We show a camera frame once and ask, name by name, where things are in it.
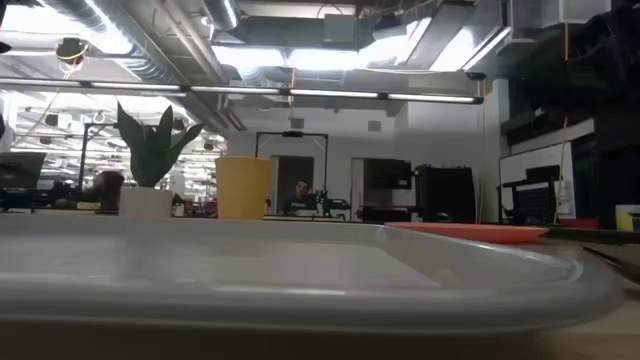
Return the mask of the yellow plastic cup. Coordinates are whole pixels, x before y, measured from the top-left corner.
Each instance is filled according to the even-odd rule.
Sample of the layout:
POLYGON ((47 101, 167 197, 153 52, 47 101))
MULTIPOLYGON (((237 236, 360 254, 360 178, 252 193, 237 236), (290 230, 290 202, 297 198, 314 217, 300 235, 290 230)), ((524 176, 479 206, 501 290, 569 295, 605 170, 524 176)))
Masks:
POLYGON ((222 220, 262 220, 272 180, 268 159, 222 156, 215 160, 217 210, 222 220))

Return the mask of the pink round plate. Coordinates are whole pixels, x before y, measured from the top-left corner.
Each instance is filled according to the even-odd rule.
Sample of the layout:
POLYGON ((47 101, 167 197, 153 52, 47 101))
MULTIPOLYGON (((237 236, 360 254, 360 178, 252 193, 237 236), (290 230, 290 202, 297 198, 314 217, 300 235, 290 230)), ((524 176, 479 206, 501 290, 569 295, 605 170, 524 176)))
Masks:
POLYGON ((548 232, 543 227, 464 223, 394 222, 386 226, 495 244, 531 243, 548 232))

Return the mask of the grey plastic tray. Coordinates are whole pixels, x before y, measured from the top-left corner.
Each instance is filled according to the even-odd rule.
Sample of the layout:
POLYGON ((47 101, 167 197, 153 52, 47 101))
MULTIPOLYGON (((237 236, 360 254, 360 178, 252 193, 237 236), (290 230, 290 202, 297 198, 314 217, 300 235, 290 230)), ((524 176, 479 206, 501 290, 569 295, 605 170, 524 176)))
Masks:
POLYGON ((387 226, 0 214, 0 319, 471 334, 623 299, 588 255, 387 226))

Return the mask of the person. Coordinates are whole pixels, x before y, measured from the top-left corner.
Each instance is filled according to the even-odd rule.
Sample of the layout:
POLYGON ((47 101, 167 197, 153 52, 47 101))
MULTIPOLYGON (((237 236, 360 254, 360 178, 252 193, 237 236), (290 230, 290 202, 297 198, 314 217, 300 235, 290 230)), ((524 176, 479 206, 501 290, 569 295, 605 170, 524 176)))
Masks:
POLYGON ((120 192, 124 176, 118 171, 103 171, 94 180, 94 192, 103 211, 119 209, 120 192))
POLYGON ((286 215, 295 215, 299 210, 315 209, 315 196, 309 192, 309 183, 304 179, 299 180, 295 193, 285 201, 283 212, 286 215))

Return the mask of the small green black machine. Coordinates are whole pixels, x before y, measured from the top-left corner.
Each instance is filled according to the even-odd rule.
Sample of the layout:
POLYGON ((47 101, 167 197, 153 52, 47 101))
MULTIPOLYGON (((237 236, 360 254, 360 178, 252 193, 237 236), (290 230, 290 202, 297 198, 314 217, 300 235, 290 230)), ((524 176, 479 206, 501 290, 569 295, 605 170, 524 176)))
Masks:
POLYGON ((332 199, 328 192, 323 189, 316 191, 314 194, 316 207, 323 217, 331 217, 333 210, 350 210, 351 204, 344 199, 332 199))

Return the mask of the long ceiling light bar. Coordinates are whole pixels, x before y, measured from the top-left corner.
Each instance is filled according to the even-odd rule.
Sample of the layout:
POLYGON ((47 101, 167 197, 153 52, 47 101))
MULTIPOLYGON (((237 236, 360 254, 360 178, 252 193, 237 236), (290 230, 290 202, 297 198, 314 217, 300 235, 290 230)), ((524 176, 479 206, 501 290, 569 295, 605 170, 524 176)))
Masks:
POLYGON ((389 93, 372 91, 320 90, 300 88, 268 88, 242 86, 209 86, 209 85, 177 85, 177 84, 148 84, 129 82, 105 82, 87 80, 57 80, 40 78, 0 77, 0 87, 33 87, 53 89, 92 89, 103 93, 105 91, 134 91, 169 94, 234 94, 234 95, 269 95, 285 97, 326 97, 345 99, 365 99, 381 101, 428 102, 480 105, 484 98, 480 96, 440 95, 430 93, 389 93))

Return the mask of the black cabinet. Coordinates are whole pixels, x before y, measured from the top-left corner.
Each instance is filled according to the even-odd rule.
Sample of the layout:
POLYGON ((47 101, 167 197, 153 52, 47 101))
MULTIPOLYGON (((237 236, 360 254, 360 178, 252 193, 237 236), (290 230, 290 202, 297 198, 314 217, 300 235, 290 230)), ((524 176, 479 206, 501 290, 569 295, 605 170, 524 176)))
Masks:
POLYGON ((424 222, 476 222, 476 197, 470 167, 415 168, 418 216, 424 222))

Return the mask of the green snake plant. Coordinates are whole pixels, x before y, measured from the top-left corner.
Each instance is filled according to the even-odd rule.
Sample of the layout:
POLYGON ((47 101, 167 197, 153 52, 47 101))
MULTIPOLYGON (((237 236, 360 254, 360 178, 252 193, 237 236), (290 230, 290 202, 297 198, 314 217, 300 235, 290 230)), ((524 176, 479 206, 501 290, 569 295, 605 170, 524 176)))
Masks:
POLYGON ((195 124, 173 133, 173 123, 172 106, 163 112, 158 125, 151 126, 136 120, 117 103, 117 129, 130 150, 130 169, 139 187, 154 188, 204 128, 195 124))

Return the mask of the white plant pot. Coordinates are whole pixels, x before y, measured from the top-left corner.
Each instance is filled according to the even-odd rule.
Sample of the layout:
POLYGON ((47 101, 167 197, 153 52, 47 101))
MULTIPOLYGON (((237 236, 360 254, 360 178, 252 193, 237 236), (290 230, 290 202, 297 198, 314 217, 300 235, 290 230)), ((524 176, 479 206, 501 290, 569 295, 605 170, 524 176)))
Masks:
POLYGON ((119 215, 137 219, 170 218, 173 194, 169 190, 146 187, 123 187, 120 191, 119 215))

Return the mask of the white board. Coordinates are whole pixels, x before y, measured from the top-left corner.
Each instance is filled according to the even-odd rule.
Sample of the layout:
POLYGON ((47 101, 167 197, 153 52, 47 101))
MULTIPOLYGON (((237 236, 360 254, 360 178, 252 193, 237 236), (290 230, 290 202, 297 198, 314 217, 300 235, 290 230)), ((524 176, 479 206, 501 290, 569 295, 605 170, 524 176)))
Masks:
POLYGON ((529 152, 522 152, 500 159, 500 181, 513 176, 520 179, 525 176, 527 168, 548 165, 559 165, 560 179, 555 183, 556 190, 556 215, 552 224, 558 223, 561 218, 576 218, 576 205, 574 199, 573 164, 570 143, 561 143, 553 146, 542 147, 529 152))

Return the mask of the black mesh cart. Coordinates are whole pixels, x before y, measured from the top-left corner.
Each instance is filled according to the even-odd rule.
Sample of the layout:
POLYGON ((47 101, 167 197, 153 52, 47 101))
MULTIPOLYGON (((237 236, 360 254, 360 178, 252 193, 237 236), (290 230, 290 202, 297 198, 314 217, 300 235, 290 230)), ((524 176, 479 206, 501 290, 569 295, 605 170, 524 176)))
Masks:
POLYGON ((559 165, 527 168, 525 176, 501 179, 497 187, 500 223, 512 225, 549 225, 556 215, 555 183, 560 179, 559 165))

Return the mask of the red bin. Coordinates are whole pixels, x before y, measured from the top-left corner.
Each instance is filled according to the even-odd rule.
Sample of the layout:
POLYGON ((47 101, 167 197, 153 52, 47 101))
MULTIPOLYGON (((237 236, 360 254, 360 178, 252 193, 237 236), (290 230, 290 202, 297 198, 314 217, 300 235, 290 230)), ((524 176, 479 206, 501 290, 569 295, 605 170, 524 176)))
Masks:
POLYGON ((561 218, 559 225, 567 228, 596 230, 600 228, 598 218, 561 218))

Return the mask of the black computer monitor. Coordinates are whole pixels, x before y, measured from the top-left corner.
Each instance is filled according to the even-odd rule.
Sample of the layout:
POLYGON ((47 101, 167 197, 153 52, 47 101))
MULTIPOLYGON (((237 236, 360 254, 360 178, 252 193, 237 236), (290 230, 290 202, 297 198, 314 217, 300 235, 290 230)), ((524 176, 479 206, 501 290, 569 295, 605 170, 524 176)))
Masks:
POLYGON ((35 189, 45 157, 39 152, 0 153, 0 188, 35 189))

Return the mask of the yellow container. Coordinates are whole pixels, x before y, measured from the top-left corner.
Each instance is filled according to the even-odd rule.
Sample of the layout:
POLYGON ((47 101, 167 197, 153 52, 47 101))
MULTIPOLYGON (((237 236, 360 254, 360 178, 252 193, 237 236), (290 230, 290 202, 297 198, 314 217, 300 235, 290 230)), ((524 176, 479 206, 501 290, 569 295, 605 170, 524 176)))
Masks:
POLYGON ((634 216, 640 216, 640 205, 616 205, 615 224, 616 230, 621 232, 634 232, 634 216))

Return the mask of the black gantry frame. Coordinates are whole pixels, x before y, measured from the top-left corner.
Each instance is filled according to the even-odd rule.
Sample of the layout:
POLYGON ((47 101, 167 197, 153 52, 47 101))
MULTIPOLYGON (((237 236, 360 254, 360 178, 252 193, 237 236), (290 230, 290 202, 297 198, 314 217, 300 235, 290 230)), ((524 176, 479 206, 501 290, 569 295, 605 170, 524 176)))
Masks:
POLYGON ((274 132, 274 131, 259 131, 255 134, 254 141, 254 157, 259 157, 259 152, 262 144, 260 143, 260 138, 263 135, 269 136, 281 136, 283 138, 304 138, 304 137, 318 137, 323 138, 325 141, 324 145, 324 178, 322 190, 325 189, 327 191, 327 179, 328 179, 328 155, 329 155, 329 135, 326 133, 305 133, 303 131, 298 130, 287 130, 282 132, 274 132))

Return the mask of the black wall screen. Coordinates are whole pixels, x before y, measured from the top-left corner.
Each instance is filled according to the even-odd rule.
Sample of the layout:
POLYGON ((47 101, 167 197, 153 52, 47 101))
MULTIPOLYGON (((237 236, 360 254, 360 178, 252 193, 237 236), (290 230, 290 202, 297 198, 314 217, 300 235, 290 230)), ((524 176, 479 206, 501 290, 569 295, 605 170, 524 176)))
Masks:
POLYGON ((364 187, 369 189, 412 188, 413 169, 409 161, 396 159, 365 159, 364 187))

